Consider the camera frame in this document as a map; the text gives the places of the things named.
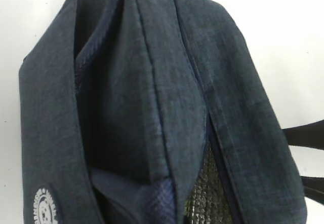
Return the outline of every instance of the stitching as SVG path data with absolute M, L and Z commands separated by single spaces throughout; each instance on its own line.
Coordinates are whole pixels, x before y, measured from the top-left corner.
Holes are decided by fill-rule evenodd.
M 169 158 L 169 155 L 168 155 L 166 133 L 164 131 L 163 114 L 161 112 L 161 105 L 160 105 L 160 102 L 159 102 L 159 99 L 158 99 L 158 92 L 157 92 L 157 84 L 156 84 L 156 79 L 155 79 L 155 70 L 154 70 L 153 59 L 152 59 L 152 56 L 150 54 L 149 45 L 148 45 L 147 37 L 146 37 L 146 30 L 145 30 L 145 27 L 143 25 L 144 22 L 143 22 L 142 14 L 140 12 L 138 0 L 135 0 L 135 4 L 136 4 L 136 8 L 137 8 L 137 13 L 138 13 L 138 16 L 139 16 L 139 21 L 140 21 L 140 26 L 141 26 L 141 30 L 142 30 L 142 36 L 143 36 L 144 43 L 145 43 L 147 57 L 148 57 L 148 60 L 150 62 L 150 65 L 152 67 L 153 89 L 154 89 L 154 94 L 155 94 L 155 99 L 156 99 L 156 106 L 157 106 L 157 111 L 158 111 L 158 119 L 159 119 L 159 123 L 160 123 L 160 126 L 161 126 L 161 132 L 162 132 L 162 139 L 163 139 L 164 151 L 165 151 L 165 156 L 166 156 L 166 162 L 167 162 L 168 169 L 170 171 L 171 178 L 174 181 L 174 176 L 173 176 L 173 172 L 172 172 L 171 164 L 170 164 L 170 158 Z
M 194 65 L 191 64 L 190 61 L 189 61 L 189 55 L 188 55 L 188 52 L 187 52 L 187 50 L 185 49 L 185 47 L 184 47 L 184 43 L 183 43 L 184 38 L 183 38 L 183 36 L 182 36 L 182 34 L 181 34 L 181 31 L 180 31 L 180 20 L 179 20 L 179 17 L 178 17 L 177 7 L 176 7 L 176 4 L 175 4 L 175 0 L 172 0 L 172 1 L 173 1 L 173 9 L 174 9 L 174 11 L 175 11 L 175 16 L 173 16 L 173 18 L 174 18 L 175 24 L 178 24 L 178 27 L 176 27 L 176 30 L 177 30 L 178 40 L 179 40 L 179 43 L 180 43 L 181 48 L 182 48 L 182 53 L 183 53 L 183 56 L 184 56 L 185 59 L 186 59 L 186 64 L 187 64 L 187 66 L 188 66 L 188 68 L 189 68 L 189 70 L 190 70 L 190 73 L 191 73 L 191 75 L 192 75 L 193 78 L 194 78 L 194 82 L 195 82 L 195 84 L 196 84 L 196 86 L 197 86 L 197 89 L 198 89 L 198 91 L 199 91 L 199 93 L 200 93 L 200 96 L 202 97 L 203 101 L 205 102 L 204 114 L 206 115 L 206 118 L 205 118 L 205 134 L 204 134 L 204 142 L 205 142 L 205 144 L 206 144 L 205 147 L 207 147 L 207 145 L 208 145 L 208 142 L 207 142 L 208 129 L 207 129 L 207 127 L 208 127 L 209 117 L 208 117 L 208 113 L 207 113 L 207 110 L 208 110 L 207 100 L 205 99 L 205 96 L 204 96 L 204 94 L 203 94 L 203 91 L 205 91 L 205 89 L 204 89 L 204 84 L 202 83 L 202 81 L 201 81 L 201 79 L 200 79 L 200 77 L 199 77 L 199 74 L 197 73 L 197 75 L 195 75 L 195 73 L 194 73 L 194 71 L 193 71 L 193 66 L 194 66 Z M 187 36 L 184 27 L 182 27 L 182 28 L 183 28 L 182 30 L 183 30 L 183 32 L 184 32 L 184 35 Z M 192 52 L 192 48 L 191 48 L 191 43 L 190 43 L 189 39 L 186 39 L 186 41 L 188 41 L 188 43 L 189 43 L 189 47 L 188 47 L 188 48 L 190 49 L 190 52 L 189 52 L 189 53 L 190 53 L 190 55 L 191 55 L 191 58 L 193 59 L 194 64 L 196 65 L 197 62 L 196 62 L 195 57 L 193 56 L 193 52 Z
M 73 77 L 73 80 L 68 80 L 68 83 L 69 83 L 69 89 L 70 89 L 70 94 L 72 95 L 71 96 L 71 99 L 70 99 L 70 104 L 72 106 L 72 110 L 73 110 L 73 117 L 74 117 L 74 127 L 75 127 L 75 135 L 76 135 L 76 139 L 73 140 L 73 143 L 74 143 L 74 146 L 77 148 L 77 152 L 79 154 L 79 159 L 81 161 L 81 172 L 82 172 L 82 175 L 83 175 L 83 178 L 84 178 L 84 184 L 86 186 L 86 190 L 88 192 L 88 196 L 89 196 L 89 199 L 91 200 L 92 202 L 92 206 L 94 207 L 94 215 L 98 218 L 98 221 L 99 223 L 104 223 L 103 221 L 103 218 L 101 216 L 101 213 L 100 213 L 100 210 L 99 210 L 99 207 L 98 207 L 98 204 L 97 204 L 97 201 L 96 201 L 96 198 L 94 197 L 94 193 L 93 191 L 91 191 L 91 184 L 90 184 L 90 177 L 89 177 L 89 174 L 88 174 L 88 170 L 86 168 L 86 161 L 85 161 L 85 157 L 84 157 L 84 148 L 83 148 L 83 144 L 82 144 L 82 138 L 80 136 L 80 127 L 79 127 L 79 119 L 78 119 L 78 114 L 77 112 L 75 111 L 75 109 L 77 108 L 77 105 L 76 105 L 76 97 L 75 97 L 75 93 L 74 93 L 74 88 L 75 87 L 75 83 L 74 83 L 74 63 L 72 63 L 71 65 L 71 68 L 72 70 L 72 77 Z
M 175 4 L 175 0 L 174 0 L 174 8 L 175 8 L 176 15 L 177 15 L 177 19 L 178 19 L 178 20 L 176 20 L 176 21 L 178 22 L 178 24 L 179 24 L 179 29 L 180 29 L 180 21 L 179 21 L 179 17 L 178 17 L 178 12 L 177 12 L 177 7 L 176 7 L 176 4 Z M 184 44 L 183 44 L 183 37 L 182 37 L 182 35 L 181 35 L 179 29 L 177 29 L 178 38 L 179 38 L 180 43 L 181 43 L 181 45 L 182 45 L 183 52 L 184 52 L 185 56 L 186 56 L 186 55 L 188 56 L 188 54 L 187 54 L 187 50 L 185 50 L 185 47 L 184 47 Z M 185 30 L 184 27 L 182 27 L 182 31 L 183 31 L 184 35 L 187 36 L 186 30 Z M 188 42 L 188 47 L 187 47 L 187 49 L 190 50 L 190 52 L 191 52 L 191 53 L 190 53 L 190 54 L 191 54 L 191 58 L 193 59 L 194 63 L 197 64 L 195 57 L 192 55 L 193 52 L 192 52 L 192 47 L 191 47 L 192 45 L 191 45 L 191 42 L 190 42 L 189 39 L 186 39 L 186 41 Z M 193 71 L 192 71 L 192 70 L 193 70 L 192 65 L 191 65 L 191 63 L 189 62 L 187 56 L 186 56 L 186 60 L 187 60 L 187 63 L 188 63 L 188 65 L 189 65 L 189 67 L 190 67 L 191 74 L 195 77 L 195 75 L 193 74 Z M 216 129 L 216 128 L 215 128 L 215 132 L 216 132 L 216 136 L 217 136 L 218 140 L 220 141 L 220 139 L 219 139 L 219 135 L 218 135 L 218 133 L 217 133 L 217 129 Z M 226 166 L 228 167 L 227 170 L 229 171 L 230 176 L 232 176 L 232 175 L 233 175 L 233 171 L 232 171 L 232 168 L 231 168 L 230 164 L 227 163 Z M 235 193 L 238 195 L 238 198 L 241 199 L 240 194 L 239 194 L 239 192 L 237 191 L 236 183 L 231 179 L 231 177 L 230 177 L 229 179 L 230 179 L 230 182 L 232 183 L 232 187 L 234 188 Z M 241 207 L 241 205 L 240 205 L 240 202 L 238 201 L 237 203 L 238 203 L 238 205 L 240 206 L 240 213 L 241 213 L 241 216 L 245 219 L 245 215 L 243 215 L 243 212 L 241 211 L 241 208 L 242 208 L 242 207 Z

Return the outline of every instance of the white logo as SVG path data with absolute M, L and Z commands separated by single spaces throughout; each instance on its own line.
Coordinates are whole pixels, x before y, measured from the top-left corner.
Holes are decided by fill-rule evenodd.
M 56 206 L 48 189 L 41 188 L 34 199 L 34 224 L 59 224 Z

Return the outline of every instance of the seam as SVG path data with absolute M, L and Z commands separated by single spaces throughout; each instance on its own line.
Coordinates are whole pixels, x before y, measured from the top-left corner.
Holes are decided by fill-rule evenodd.
M 84 156 L 83 139 L 80 136 L 81 132 L 80 132 L 80 126 L 78 124 L 79 123 L 79 118 L 78 118 L 78 114 L 76 112 L 77 104 L 76 104 L 76 97 L 75 97 L 75 93 L 74 93 L 74 91 L 75 91 L 75 89 L 74 89 L 74 87 L 75 87 L 74 49 L 72 51 L 72 54 L 73 54 L 73 59 L 72 59 L 73 63 L 71 63 L 71 65 L 70 65 L 71 68 L 70 69 L 72 71 L 71 76 L 72 76 L 73 80 L 68 80 L 68 83 L 69 83 L 68 87 L 69 87 L 69 90 L 70 90 L 70 94 L 72 95 L 71 98 L 70 98 L 70 104 L 71 104 L 71 107 L 72 107 L 72 110 L 73 110 L 74 128 L 75 128 L 75 135 L 76 135 L 76 139 L 73 141 L 73 143 L 74 143 L 74 146 L 77 148 L 77 152 L 79 154 L 79 159 L 81 161 L 81 172 L 82 172 L 82 175 L 83 175 L 84 184 L 86 186 L 86 191 L 88 192 L 89 199 L 91 200 L 91 204 L 94 207 L 94 215 L 97 217 L 99 223 L 104 224 L 103 217 L 102 217 L 101 212 L 99 210 L 98 203 L 97 203 L 96 198 L 94 196 L 94 193 L 93 193 L 93 191 L 91 189 L 90 176 L 89 176 L 89 173 L 88 173 L 88 169 L 86 167 L 86 160 L 85 160 L 85 156 Z
M 199 73 L 198 73 L 199 70 L 198 70 L 198 68 L 196 68 L 197 74 L 195 74 L 194 69 L 193 69 L 193 66 L 196 65 L 197 62 L 196 62 L 195 57 L 192 55 L 193 52 L 192 52 L 191 43 L 190 43 L 189 39 L 186 39 L 186 41 L 189 42 L 189 47 L 188 48 L 189 48 L 190 51 L 188 52 L 185 49 L 185 46 L 184 46 L 184 37 L 181 34 L 181 30 L 180 30 L 181 27 L 180 27 L 180 20 L 179 20 L 179 17 L 178 17 L 177 7 L 176 7 L 176 4 L 175 4 L 175 0 L 172 0 L 172 1 L 173 1 L 173 9 L 175 11 L 175 16 L 173 16 L 173 17 L 174 17 L 175 25 L 177 26 L 176 30 L 177 30 L 178 40 L 179 40 L 179 43 L 180 43 L 181 48 L 182 48 L 182 54 L 185 57 L 186 64 L 187 64 L 187 66 L 188 66 L 188 68 L 190 70 L 190 73 L 191 73 L 191 75 L 192 75 L 192 77 L 194 79 L 194 82 L 195 82 L 195 84 L 197 86 L 197 89 L 198 89 L 198 91 L 200 93 L 200 96 L 201 96 L 202 100 L 205 103 L 205 107 L 204 107 L 204 114 L 206 115 L 206 118 L 205 118 L 205 134 L 204 134 L 204 142 L 205 142 L 204 152 L 205 152 L 205 147 L 207 148 L 208 147 L 208 144 L 209 144 L 208 141 L 207 141 L 208 135 L 209 135 L 209 132 L 208 132 L 208 130 L 209 130 L 208 129 L 208 126 L 209 126 L 208 105 L 207 105 L 207 99 L 205 97 L 205 94 L 203 93 L 203 91 L 205 91 L 205 88 L 204 88 L 204 84 L 203 84 L 203 82 L 202 82 L 202 80 L 201 80 L 201 78 L 199 76 Z M 184 30 L 184 27 L 182 27 L 182 30 L 184 32 L 184 35 L 187 37 L 187 34 L 186 34 L 186 31 Z M 191 55 L 190 57 L 193 59 L 194 64 L 191 64 L 190 63 L 190 61 L 189 61 L 189 54 L 188 53 Z
M 165 158 L 166 158 L 167 167 L 168 167 L 168 170 L 170 172 L 171 179 L 172 179 L 173 193 L 174 193 L 175 196 L 177 196 L 176 188 L 175 188 L 175 184 L 174 184 L 174 182 L 175 182 L 174 179 L 175 178 L 174 178 L 174 174 L 173 174 L 171 164 L 170 164 L 170 157 L 169 157 L 169 154 L 168 154 L 166 133 L 164 131 L 163 114 L 162 114 L 162 111 L 161 111 L 161 104 L 160 104 L 159 96 L 158 96 L 158 92 L 157 92 L 157 84 L 156 84 L 156 77 L 155 77 L 153 59 L 152 59 L 150 49 L 149 49 L 149 45 L 148 45 L 148 42 L 147 42 L 146 30 L 145 30 L 145 27 L 143 25 L 143 23 L 144 23 L 143 22 L 143 16 L 142 16 L 142 14 L 140 12 L 140 6 L 139 6 L 138 0 L 135 0 L 135 4 L 136 4 L 137 13 L 138 13 L 138 16 L 139 16 L 139 22 L 140 22 L 140 26 L 141 26 L 141 30 L 142 30 L 142 36 L 143 36 L 143 39 L 144 39 L 144 44 L 145 44 L 145 48 L 146 48 L 147 57 L 148 57 L 148 60 L 150 62 L 151 68 L 152 68 L 153 89 L 154 89 L 156 107 L 157 107 L 157 111 L 158 111 L 158 120 L 159 120 L 160 127 L 161 127 L 161 134 L 162 134 Z
M 176 18 L 177 18 L 177 21 L 178 21 L 178 25 L 179 25 L 179 29 L 181 29 L 181 27 L 180 27 L 180 20 L 179 20 L 179 17 L 178 17 L 178 10 L 177 10 L 177 6 L 176 6 L 176 4 L 175 4 L 175 1 L 176 0 L 173 0 L 174 1 L 174 8 L 175 8 L 175 12 L 176 12 Z M 179 30 L 179 29 L 177 29 L 177 33 L 178 33 L 178 38 L 179 38 L 179 40 L 180 40 L 180 43 L 181 43 L 181 45 L 182 45 L 182 48 L 183 48 L 183 52 L 185 53 L 185 55 L 187 55 L 188 56 L 188 51 L 186 50 L 186 48 L 185 48 L 185 46 L 184 46 L 184 44 L 183 44 L 183 40 L 184 40 L 184 37 L 181 35 L 181 31 Z M 182 32 L 183 32 L 183 34 L 184 34 L 184 36 L 187 36 L 187 33 L 186 33 L 186 30 L 185 30 L 185 27 L 183 27 L 182 26 Z M 195 57 L 192 55 L 193 54 L 193 52 L 192 52 L 192 45 L 191 45 L 191 42 L 190 42 L 190 40 L 189 39 L 186 39 L 186 41 L 188 42 L 188 44 L 187 44 L 187 49 L 188 50 L 190 50 L 189 52 L 191 52 L 191 58 L 193 59 L 193 62 L 194 62 L 194 65 L 196 65 L 196 59 L 195 59 Z M 187 60 L 187 62 L 189 63 L 189 66 L 190 66 L 190 71 L 191 71 L 191 74 L 193 74 L 193 68 L 192 68 L 192 66 L 193 66 L 193 64 L 191 64 L 189 61 L 188 61 L 188 57 L 186 57 L 186 60 Z M 199 76 L 199 74 L 197 73 L 197 75 L 196 76 L 194 76 L 195 78 L 196 78 L 196 80 L 199 80 L 200 79 L 200 77 L 198 77 Z M 201 89 L 204 91 L 204 84 L 203 84 L 203 82 L 200 80 L 200 83 L 201 83 Z M 207 99 L 206 99 L 206 96 L 205 96 L 205 94 L 203 94 L 203 92 L 201 91 L 200 92 L 201 94 L 202 94 L 202 97 L 203 97 L 203 99 L 204 99 L 204 101 L 205 101 L 205 104 L 206 104 L 206 107 L 207 107 L 207 110 L 206 110 L 206 113 L 207 113 L 207 120 L 206 120 L 206 127 L 207 127 L 207 122 L 208 122 L 208 114 L 209 114 L 209 106 L 208 106 L 208 101 L 207 101 Z M 214 128 L 214 130 L 215 130 L 215 132 L 216 132 L 216 136 L 217 136 L 217 138 L 218 138 L 218 140 L 220 141 L 220 139 L 219 139 L 219 135 L 218 135 L 218 133 L 217 133 L 217 129 L 216 128 Z M 231 166 L 230 166 L 230 164 L 225 164 L 225 166 L 227 167 L 227 171 L 229 172 L 229 175 L 230 176 L 233 176 L 233 171 L 232 171 L 232 168 L 231 168 Z M 229 180 L 230 180 L 230 182 L 231 182 L 231 184 L 232 184 L 232 187 L 233 187 L 233 189 L 234 189 L 234 193 L 236 194 L 236 197 L 237 198 L 239 198 L 239 199 L 241 199 L 241 197 L 240 197 L 240 194 L 239 194 L 239 192 L 237 191 L 237 186 L 236 186 L 236 184 L 235 184 L 235 182 L 233 181 L 233 179 L 231 179 L 231 177 L 229 178 Z M 240 214 L 241 214 L 241 216 L 243 217 L 243 219 L 246 219 L 246 217 L 245 217 L 245 215 L 244 215 L 244 213 L 242 212 L 242 207 L 241 207 L 241 204 L 240 204 L 240 202 L 239 201 L 237 201 L 237 203 L 238 203 L 238 205 L 239 205 L 239 207 L 240 207 Z

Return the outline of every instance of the denim-textured fabric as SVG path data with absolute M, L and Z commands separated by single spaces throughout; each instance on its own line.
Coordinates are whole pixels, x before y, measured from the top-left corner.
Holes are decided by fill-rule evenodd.
M 232 216 L 305 223 L 287 142 L 219 4 L 66 0 L 20 95 L 25 224 L 44 184 L 63 223 L 181 224 L 211 129 Z

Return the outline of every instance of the zipper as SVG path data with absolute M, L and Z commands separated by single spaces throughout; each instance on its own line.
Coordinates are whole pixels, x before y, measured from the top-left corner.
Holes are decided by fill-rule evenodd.
M 191 68 L 193 70 L 195 79 L 197 80 L 198 89 L 200 90 L 200 93 L 201 93 L 201 95 L 202 95 L 202 97 L 204 99 L 205 105 L 207 107 L 207 113 L 206 113 L 206 145 L 205 145 L 205 149 L 204 149 L 204 155 L 206 154 L 206 148 L 207 148 L 208 139 L 209 139 L 211 147 L 212 147 L 212 152 L 213 152 L 213 155 L 214 155 L 214 159 L 215 159 L 215 164 L 216 164 L 216 167 L 217 167 L 217 170 L 218 170 L 218 174 L 219 174 L 221 183 L 223 185 L 225 196 L 226 196 L 228 204 L 229 204 L 233 224 L 245 224 L 244 221 L 243 221 L 242 214 L 241 214 L 240 209 L 239 209 L 238 199 L 235 196 L 233 186 L 232 186 L 231 181 L 230 181 L 230 176 L 228 174 L 228 171 L 227 171 L 227 168 L 226 168 L 226 165 L 225 165 L 224 156 L 223 156 L 221 148 L 220 148 L 219 137 L 217 135 L 217 132 L 216 132 L 215 127 L 214 127 L 213 122 L 212 122 L 212 117 L 211 117 L 210 110 L 209 110 L 209 107 L 208 107 L 207 97 L 206 97 L 206 94 L 204 93 L 205 90 L 204 90 L 204 87 L 203 87 L 203 83 L 200 80 L 198 69 L 196 68 L 196 66 L 194 64 L 194 61 L 192 59 L 191 49 L 190 49 L 190 46 L 188 44 L 189 40 L 188 40 L 188 38 L 186 36 L 183 21 L 182 21 L 182 19 L 180 17 L 180 14 L 179 14 L 179 7 L 178 7 L 178 4 L 177 4 L 177 0 L 173 0 L 173 1 L 174 1 L 174 5 L 175 5 L 176 17 L 177 17 L 177 20 L 178 20 L 178 25 L 179 25 L 179 30 L 180 30 L 180 34 L 181 34 L 182 44 L 184 46 L 185 52 L 187 54 L 188 60 L 190 62 Z
M 234 194 L 234 189 L 230 181 L 230 176 L 226 169 L 224 156 L 221 152 L 218 136 L 213 126 L 212 119 L 210 113 L 208 113 L 208 120 L 209 120 L 209 140 L 212 147 L 212 152 L 214 155 L 216 167 L 218 170 L 219 178 L 223 185 L 223 189 L 225 192 L 225 196 L 227 197 L 228 205 L 232 214 L 232 220 L 234 224 L 244 224 L 241 212 L 238 206 L 238 200 Z

